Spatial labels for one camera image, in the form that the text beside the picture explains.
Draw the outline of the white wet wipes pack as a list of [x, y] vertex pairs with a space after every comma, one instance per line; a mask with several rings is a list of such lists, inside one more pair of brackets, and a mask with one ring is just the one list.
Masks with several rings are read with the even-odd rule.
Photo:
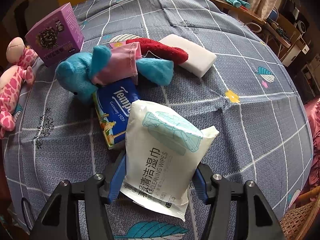
[[215, 126], [199, 130], [167, 106], [133, 102], [121, 193], [146, 209], [184, 220], [190, 181], [218, 134]]

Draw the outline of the blue Tempo tissue pack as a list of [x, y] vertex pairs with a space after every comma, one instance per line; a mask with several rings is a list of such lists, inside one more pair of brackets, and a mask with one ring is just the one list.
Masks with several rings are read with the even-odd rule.
[[138, 99], [131, 78], [116, 81], [93, 93], [100, 127], [109, 150], [124, 147], [131, 105]]

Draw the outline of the blue elephant plush toy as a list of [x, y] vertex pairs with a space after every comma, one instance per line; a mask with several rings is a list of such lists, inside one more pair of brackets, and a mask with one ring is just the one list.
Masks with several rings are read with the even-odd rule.
[[87, 104], [99, 87], [136, 77], [139, 73], [149, 81], [167, 86], [174, 75], [174, 62], [158, 57], [144, 57], [139, 41], [115, 48], [98, 45], [91, 53], [80, 52], [61, 62], [56, 78], [65, 90]]

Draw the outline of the white sponge block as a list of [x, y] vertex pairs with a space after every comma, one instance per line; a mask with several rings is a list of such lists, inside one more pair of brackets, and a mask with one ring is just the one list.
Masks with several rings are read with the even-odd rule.
[[184, 50], [188, 54], [188, 59], [184, 63], [180, 63], [179, 66], [197, 77], [203, 77], [213, 66], [217, 58], [211, 51], [175, 34], [170, 34], [159, 40], [159, 42]]

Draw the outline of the red christmas sock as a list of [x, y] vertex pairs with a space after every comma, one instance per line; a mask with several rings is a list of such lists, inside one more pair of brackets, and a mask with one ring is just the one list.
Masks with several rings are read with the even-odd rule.
[[182, 64], [188, 60], [188, 53], [181, 48], [170, 47], [149, 38], [126, 40], [126, 44], [133, 42], [139, 42], [142, 55], [151, 52], [161, 59], [172, 61], [174, 64]]

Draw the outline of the pink ruffled blanket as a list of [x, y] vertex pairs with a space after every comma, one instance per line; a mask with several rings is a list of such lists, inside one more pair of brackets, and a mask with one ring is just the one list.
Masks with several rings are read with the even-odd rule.
[[309, 101], [305, 106], [313, 142], [313, 160], [310, 174], [304, 186], [308, 192], [319, 186], [319, 98]]

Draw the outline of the pink giraffe plush toy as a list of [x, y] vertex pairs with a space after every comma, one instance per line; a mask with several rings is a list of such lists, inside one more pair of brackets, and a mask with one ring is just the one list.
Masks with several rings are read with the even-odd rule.
[[1, 75], [1, 138], [6, 132], [15, 129], [16, 109], [23, 82], [32, 85], [35, 74], [32, 65], [38, 58], [37, 53], [26, 46], [20, 37], [14, 38], [6, 51], [7, 61], [12, 64]]

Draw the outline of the purple cardboard box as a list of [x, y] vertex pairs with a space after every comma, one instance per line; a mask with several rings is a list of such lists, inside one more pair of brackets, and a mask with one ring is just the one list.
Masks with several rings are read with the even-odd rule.
[[35, 23], [25, 39], [47, 67], [80, 52], [84, 42], [71, 3], [62, 5]]

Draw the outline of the wooden side desk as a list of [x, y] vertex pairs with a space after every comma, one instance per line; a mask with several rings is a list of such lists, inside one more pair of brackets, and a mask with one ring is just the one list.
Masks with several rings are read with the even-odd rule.
[[242, 8], [236, 8], [233, 5], [230, 5], [225, 0], [209, 0], [213, 2], [219, 9], [222, 9], [223, 12], [226, 11], [234, 11], [238, 15], [241, 15], [242, 17], [250, 18], [252, 21], [265, 25], [266, 21], [260, 18], [257, 14], [252, 12], [251, 10], [245, 10]]

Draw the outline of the teal plush on desk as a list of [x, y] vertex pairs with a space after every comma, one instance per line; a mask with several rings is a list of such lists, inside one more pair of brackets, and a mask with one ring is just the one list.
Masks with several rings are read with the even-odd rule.
[[251, 5], [248, 2], [243, 0], [225, 0], [225, 1], [236, 8], [239, 8], [241, 6], [245, 7], [246, 9], [251, 8]]

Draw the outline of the white desk fan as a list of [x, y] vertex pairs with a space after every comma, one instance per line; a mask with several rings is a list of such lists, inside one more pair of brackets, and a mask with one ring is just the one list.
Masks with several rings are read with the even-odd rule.
[[298, 20], [296, 28], [300, 31], [301, 34], [306, 33], [308, 27], [310, 26], [307, 20]]

